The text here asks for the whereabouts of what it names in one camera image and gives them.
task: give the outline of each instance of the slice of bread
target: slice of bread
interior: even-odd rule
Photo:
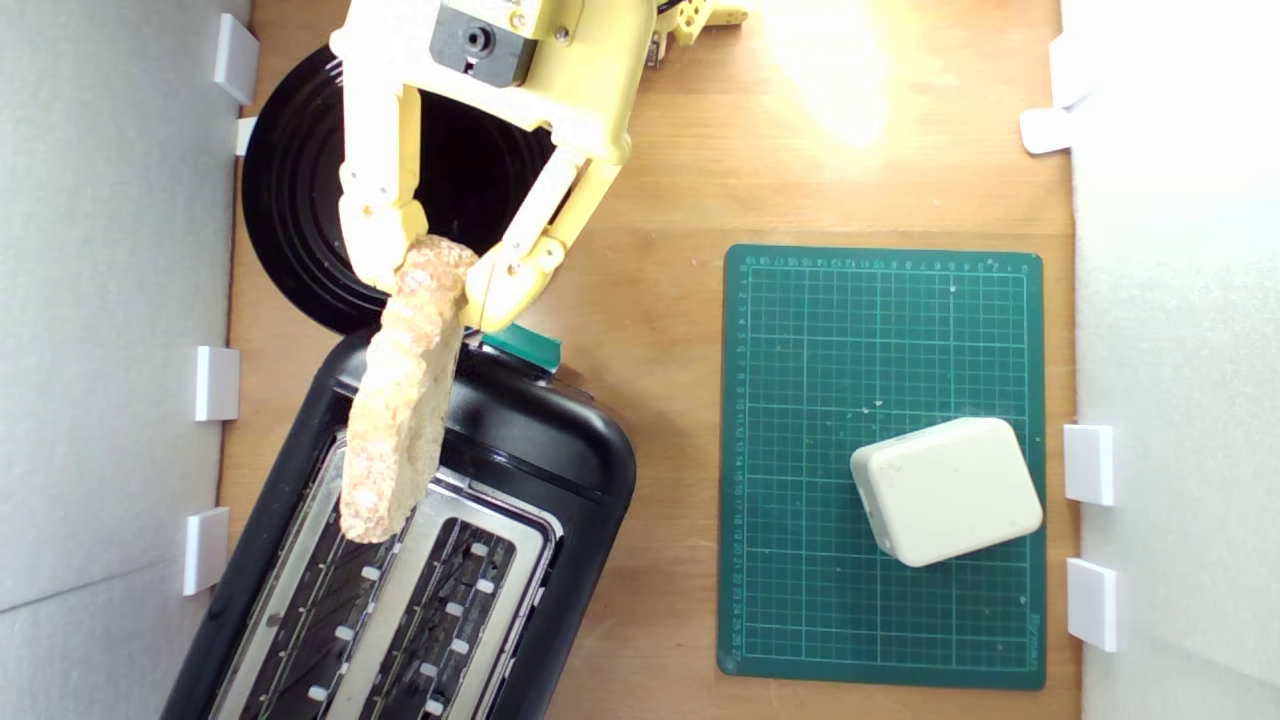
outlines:
[[[398,533],[439,466],[462,346],[458,311],[476,260],[461,245],[426,236],[396,273],[347,423],[338,510],[343,534],[355,542]]]

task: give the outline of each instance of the grid lines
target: grid lines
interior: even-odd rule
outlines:
[[[722,667],[1043,684],[1043,530],[910,569],[878,550],[849,471],[864,445],[1000,416],[1043,497],[1038,260],[737,246],[726,273],[722,528],[741,532],[722,542]]]

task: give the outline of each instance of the wooden table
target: wooden table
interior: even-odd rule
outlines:
[[[1060,433],[1074,415],[1065,156],[1029,158],[1048,102],[1053,0],[760,0],[650,70],[635,152],[522,318],[630,434],[639,484],[552,717],[1038,717],[1080,714],[1062,559],[1078,547]],[[257,0],[259,101],[342,24],[343,0]],[[248,108],[252,114],[256,108]],[[946,246],[1044,258],[1048,685],[1039,693],[728,678],[714,664],[723,254],[741,241]],[[337,337],[275,291],[237,223],[230,343],[241,419],[221,502],[238,536]]]

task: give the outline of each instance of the black round plate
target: black round plate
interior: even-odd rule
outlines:
[[[553,151],[456,100],[421,92],[421,179],[431,232],[484,254],[502,240]],[[271,92],[244,154],[241,204],[257,259],[280,292],[340,334],[378,324],[387,296],[356,277],[338,222],[342,61],[328,47]]]

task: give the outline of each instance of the white wall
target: white wall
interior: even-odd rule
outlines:
[[[192,421],[230,272],[210,76],[248,0],[0,9],[0,717],[155,716],[207,605],[179,557],[221,442]]]
[[[1074,113],[1079,418],[1116,428],[1120,648],[1084,716],[1280,717],[1280,6],[1064,0],[1096,47]]]

